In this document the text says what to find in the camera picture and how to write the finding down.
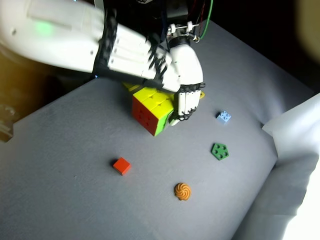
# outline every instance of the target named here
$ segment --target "blue lego brick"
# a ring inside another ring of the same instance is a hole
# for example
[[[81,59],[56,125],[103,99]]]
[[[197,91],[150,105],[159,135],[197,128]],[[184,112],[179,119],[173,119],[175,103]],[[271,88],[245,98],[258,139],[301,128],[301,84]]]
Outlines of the blue lego brick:
[[[219,114],[219,116],[216,118],[220,123],[226,124],[229,119],[231,118],[231,115],[227,113],[226,111],[223,111]]]

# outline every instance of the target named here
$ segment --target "green light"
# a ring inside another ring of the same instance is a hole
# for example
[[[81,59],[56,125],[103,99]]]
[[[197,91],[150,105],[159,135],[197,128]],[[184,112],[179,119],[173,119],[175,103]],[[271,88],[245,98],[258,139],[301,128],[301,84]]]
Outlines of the green light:
[[[50,36],[53,33],[53,27],[49,22],[39,21],[36,23],[36,31],[43,36]]]

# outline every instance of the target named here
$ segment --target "tabletop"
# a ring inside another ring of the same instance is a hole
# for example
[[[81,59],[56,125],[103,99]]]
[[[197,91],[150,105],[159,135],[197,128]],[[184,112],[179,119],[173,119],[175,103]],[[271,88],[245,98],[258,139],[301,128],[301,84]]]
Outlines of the tabletop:
[[[17,122],[0,143],[0,239],[231,239],[277,160],[262,124],[312,92],[213,22],[192,47],[205,97],[156,137],[107,78]],[[223,110],[226,125],[216,120]],[[218,161],[214,143],[229,157]],[[125,176],[112,168],[119,157],[132,165]],[[181,182],[188,201],[174,195]]]

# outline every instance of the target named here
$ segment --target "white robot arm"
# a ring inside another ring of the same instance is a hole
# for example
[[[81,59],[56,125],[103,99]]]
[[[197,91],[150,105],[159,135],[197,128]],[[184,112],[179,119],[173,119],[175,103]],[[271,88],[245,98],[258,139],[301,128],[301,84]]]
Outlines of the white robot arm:
[[[190,33],[193,27],[170,26],[168,53],[86,2],[0,0],[0,50],[176,93],[171,125],[196,110],[203,87],[202,68],[190,47],[190,39],[198,40]]]

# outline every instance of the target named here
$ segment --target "rubik's cube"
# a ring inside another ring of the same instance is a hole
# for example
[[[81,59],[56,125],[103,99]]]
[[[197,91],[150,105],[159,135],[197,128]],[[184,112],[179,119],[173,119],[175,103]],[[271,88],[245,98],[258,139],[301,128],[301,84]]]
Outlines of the rubik's cube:
[[[173,112],[173,94],[144,87],[133,94],[132,115],[153,136],[161,133]]]

